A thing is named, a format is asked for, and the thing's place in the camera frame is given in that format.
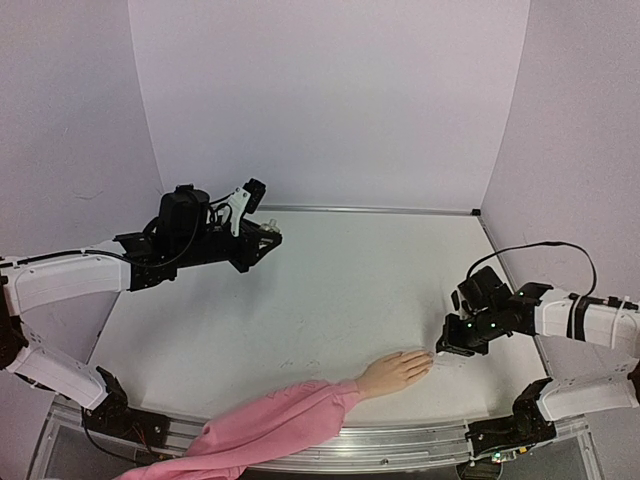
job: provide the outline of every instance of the black cable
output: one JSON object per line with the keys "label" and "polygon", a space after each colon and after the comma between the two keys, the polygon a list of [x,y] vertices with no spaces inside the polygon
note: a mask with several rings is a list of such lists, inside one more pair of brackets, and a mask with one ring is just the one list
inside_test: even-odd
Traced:
{"label": "black cable", "polygon": [[110,456],[112,456],[114,458],[119,458],[120,460],[125,460],[127,462],[133,463],[137,467],[148,467],[149,465],[151,465],[150,463],[140,463],[140,462],[138,462],[137,460],[135,460],[133,458],[125,457],[124,455],[119,455],[117,453],[110,452],[106,448],[98,445],[96,443],[96,441],[89,434],[89,429],[87,428],[87,411],[84,408],[81,407],[80,408],[80,412],[82,414],[82,428],[84,429],[84,434],[87,436],[87,439],[89,440],[91,445],[96,447],[101,452],[106,453],[107,455],[110,455]]}
{"label": "black cable", "polygon": [[501,255],[501,254],[505,253],[505,252],[510,252],[512,250],[524,250],[526,248],[534,248],[534,247],[571,247],[571,248],[575,248],[576,250],[579,250],[582,253],[584,253],[586,255],[587,259],[589,259],[589,264],[591,265],[591,274],[592,274],[591,288],[589,289],[589,291],[584,296],[588,297],[589,295],[591,295],[595,291],[596,286],[598,284],[598,274],[596,272],[596,267],[593,264],[593,260],[591,260],[591,256],[589,255],[589,252],[587,252],[580,245],[576,245],[575,243],[561,242],[561,241],[546,241],[546,242],[530,243],[528,245],[519,245],[517,247],[503,248],[502,250],[498,250],[497,252],[493,252],[492,254],[487,255],[486,257],[482,257],[480,260],[478,260],[473,265],[471,265],[471,267],[467,271],[467,280],[469,279],[469,277],[471,277],[471,274],[473,273],[473,270],[478,265],[480,265],[481,263],[489,260],[490,258],[496,257],[498,255]]}
{"label": "black cable", "polygon": [[[198,199],[196,198],[196,196],[193,193],[187,192],[187,194],[190,194],[191,198],[196,203],[198,202]],[[193,228],[193,233],[191,234],[191,238],[189,239],[189,243],[187,243],[187,246],[184,247],[184,249],[179,254],[177,254],[175,257],[173,257],[171,260],[167,260],[166,262],[163,262],[163,263],[152,263],[152,264],[140,263],[140,262],[136,262],[135,260],[131,260],[130,258],[127,258],[127,257],[124,257],[122,255],[119,255],[117,253],[107,252],[105,250],[94,250],[94,249],[85,249],[84,251],[83,250],[64,250],[62,252],[47,253],[46,255],[38,255],[36,257],[23,258],[21,260],[18,260],[17,263],[18,263],[18,265],[26,265],[26,264],[31,263],[31,262],[40,262],[42,260],[49,260],[51,258],[66,257],[66,256],[69,256],[69,255],[90,254],[90,255],[104,255],[105,257],[115,258],[115,259],[120,260],[122,262],[125,262],[125,263],[128,263],[130,265],[133,265],[134,267],[140,267],[140,268],[162,268],[162,267],[166,267],[167,265],[172,264],[173,262],[175,262],[176,260],[181,258],[185,253],[187,253],[187,251],[189,250],[189,248],[193,244],[193,241],[195,240],[196,235],[198,234],[198,228],[199,227],[200,227],[200,215],[198,215],[196,217],[196,225]],[[0,268],[7,268],[7,267],[11,267],[12,265],[13,264],[11,264],[11,263],[3,263],[3,264],[0,265]]]}
{"label": "black cable", "polygon": [[221,201],[226,200],[226,199],[227,199],[227,198],[229,198],[230,196],[231,196],[231,194],[229,194],[229,195],[225,195],[224,197],[219,198],[219,199],[217,199],[217,200],[214,200],[213,202],[209,202],[209,205],[215,205],[216,203],[220,203]]}
{"label": "black cable", "polygon": [[228,204],[228,203],[226,203],[226,202],[225,202],[225,203],[221,203],[221,204],[220,204],[220,205],[218,205],[218,206],[214,209],[214,211],[213,211],[213,213],[216,215],[216,220],[215,220],[216,224],[218,224],[218,212],[219,212],[220,210],[224,210],[225,208],[229,208],[229,218],[227,219],[227,221],[230,221],[230,220],[231,220],[231,216],[233,215],[233,208],[231,208],[231,205],[229,205],[229,204]]}
{"label": "black cable", "polygon": [[216,212],[211,205],[209,205],[209,220],[215,225],[216,224]]}

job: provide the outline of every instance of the purple wall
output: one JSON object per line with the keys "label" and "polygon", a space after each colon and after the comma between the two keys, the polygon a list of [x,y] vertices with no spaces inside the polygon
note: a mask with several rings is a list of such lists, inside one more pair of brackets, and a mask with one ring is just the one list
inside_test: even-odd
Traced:
{"label": "purple wall", "polygon": [[[86,246],[144,226],[162,187],[126,0],[1,2],[0,65],[0,254]],[[24,320],[86,359],[113,300],[84,297]],[[0,477],[26,475],[50,402],[0,372]]]}
{"label": "purple wall", "polygon": [[[483,215],[499,246],[583,245],[600,295],[640,298],[640,3],[532,2],[524,52]],[[518,283],[585,291],[589,268],[565,249],[507,255]],[[559,374],[606,352],[547,342]],[[640,412],[592,415],[607,478],[637,478]]]}

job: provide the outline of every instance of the mannequin hand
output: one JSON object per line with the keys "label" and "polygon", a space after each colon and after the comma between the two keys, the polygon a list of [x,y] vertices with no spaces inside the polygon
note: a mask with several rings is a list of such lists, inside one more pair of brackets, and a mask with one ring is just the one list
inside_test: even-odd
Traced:
{"label": "mannequin hand", "polygon": [[404,390],[424,377],[433,366],[433,354],[423,350],[399,352],[373,362],[356,379],[363,398],[374,398]]}

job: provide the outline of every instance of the pink cloth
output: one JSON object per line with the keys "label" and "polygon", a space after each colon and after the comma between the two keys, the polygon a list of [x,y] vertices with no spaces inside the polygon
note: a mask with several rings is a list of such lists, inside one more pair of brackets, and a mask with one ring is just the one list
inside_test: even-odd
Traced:
{"label": "pink cloth", "polygon": [[309,381],[209,421],[184,457],[130,470],[116,480],[231,480],[248,465],[319,445],[361,399],[355,382]]}

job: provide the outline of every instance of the electrical wire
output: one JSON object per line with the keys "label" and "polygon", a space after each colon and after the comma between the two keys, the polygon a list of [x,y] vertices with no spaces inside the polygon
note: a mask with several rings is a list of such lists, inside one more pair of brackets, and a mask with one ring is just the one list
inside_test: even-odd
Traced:
{"label": "electrical wire", "polygon": [[469,277],[471,277],[471,274],[473,273],[473,270],[478,265],[480,265],[483,262],[486,262],[490,258],[496,257],[498,255],[501,255],[501,254],[505,253],[505,252],[510,252],[512,250],[524,250],[524,249],[527,249],[527,248],[535,248],[535,247],[570,247],[570,248],[575,248],[576,250],[579,250],[580,252],[584,253],[585,256],[587,257],[587,259],[589,260],[589,264],[591,265],[592,281],[591,281],[591,288],[589,289],[589,291],[586,294],[584,294],[582,296],[588,297],[589,295],[591,295],[595,291],[596,286],[598,284],[598,274],[596,272],[596,267],[593,264],[593,260],[591,259],[591,256],[589,255],[589,252],[587,252],[580,245],[576,245],[574,243],[569,243],[569,242],[561,242],[561,241],[546,241],[546,242],[530,243],[528,245],[519,245],[519,246],[516,246],[516,247],[503,248],[502,250],[498,250],[497,252],[493,252],[490,255],[482,257],[480,260],[476,261],[473,265],[471,265],[471,267],[469,267],[469,270],[467,271],[467,280],[469,279]]}
{"label": "electrical wire", "polygon": [[216,223],[216,211],[213,209],[213,207],[211,205],[209,205],[209,221],[212,222],[214,225]]}
{"label": "electrical wire", "polygon": [[231,205],[229,205],[228,203],[221,203],[220,205],[218,205],[214,210],[213,213],[215,214],[215,222],[216,225],[218,224],[218,212],[220,210],[224,210],[225,208],[229,209],[229,217],[227,218],[227,222],[231,220],[231,216],[233,215],[233,208],[231,208]]}
{"label": "electrical wire", "polygon": [[135,425],[133,426],[133,430],[136,432],[136,435],[140,439],[140,442],[142,442],[142,445],[144,445],[144,448],[146,448],[147,452],[149,452],[149,455],[151,455],[151,457],[156,458],[158,460],[162,460],[162,456],[157,454],[153,450],[151,450],[151,447],[149,447],[149,445],[147,444],[147,439],[144,436],[144,430],[142,429],[138,430],[138,428]]}
{"label": "electrical wire", "polygon": [[225,195],[225,196],[224,196],[224,197],[222,197],[222,198],[219,198],[219,199],[217,199],[217,200],[214,200],[214,201],[212,201],[212,202],[209,202],[209,205],[215,205],[216,203],[220,203],[221,201],[226,200],[226,199],[227,199],[227,198],[229,198],[230,196],[231,196],[231,194],[229,194],[229,195]]}
{"label": "electrical wire", "polygon": [[151,465],[150,463],[141,463],[133,458],[125,457],[124,455],[119,455],[117,453],[111,452],[106,448],[102,447],[101,445],[98,445],[96,441],[93,439],[93,437],[91,437],[91,435],[89,434],[89,429],[87,428],[87,411],[84,408],[80,408],[80,412],[82,414],[82,428],[84,429],[84,434],[87,436],[87,439],[89,440],[91,445],[93,445],[95,448],[100,450],[102,453],[106,453],[111,457],[119,458],[120,460],[125,460],[126,462],[133,463],[138,467],[148,467],[149,465]]}
{"label": "electrical wire", "polygon": [[576,310],[578,308],[578,305],[580,305],[580,300],[582,299],[582,296],[578,296],[578,298],[576,298],[573,303],[571,304],[571,308],[569,309],[569,325],[568,327],[571,328],[571,337],[575,338],[576,335]]}
{"label": "electrical wire", "polygon": [[[192,193],[192,192],[186,192],[188,195],[191,196],[191,198],[193,199],[194,202],[198,202],[198,199],[196,198],[196,196]],[[162,263],[152,263],[152,264],[146,264],[146,263],[140,263],[140,262],[136,262],[135,260],[131,260],[130,258],[127,258],[123,255],[120,255],[118,253],[113,253],[113,252],[107,252],[106,250],[95,250],[95,249],[84,249],[84,250],[64,250],[61,252],[54,252],[54,253],[47,253],[45,255],[38,255],[36,257],[27,257],[27,258],[23,258],[21,260],[18,260],[17,264],[18,265],[26,265],[28,263],[31,262],[40,262],[42,260],[49,260],[52,258],[59,258],[59,257],[66,257],[66,256],[70,256],[70,255],[84,255],[84,254],[89,254],[89,255],[103,255],[105,257],[111,257],[111,258],[115,258],[117,260],[120,260],[122,262],[128,263],[130,265],[133,265],[134,267],[140,267],[140,268],[163,268],[166,267],[167,265],[172,264],[173,262],[175,262],[176,260],[180,259],[185,253],[187,253],[187,251],[189,250],[189,248],[191,248],[191,245],[193,244],[193,241],[196,238],[196,235],[198,234],[198,229],[200,228],[200,215],[198,215],[196,217],[196,224],[193,227],[193,233],[191,234],[191,238],[189,239],[189,242],[187,243],[186,247],[184,247],[184,249],[178,253],[175,257],[173,257],[171,260],[167,260],[166,262],[162,262]],[[7,268],[7,267],[11,267],[13,264],[12,263],[3,263],[0,265],[0,268]]]}

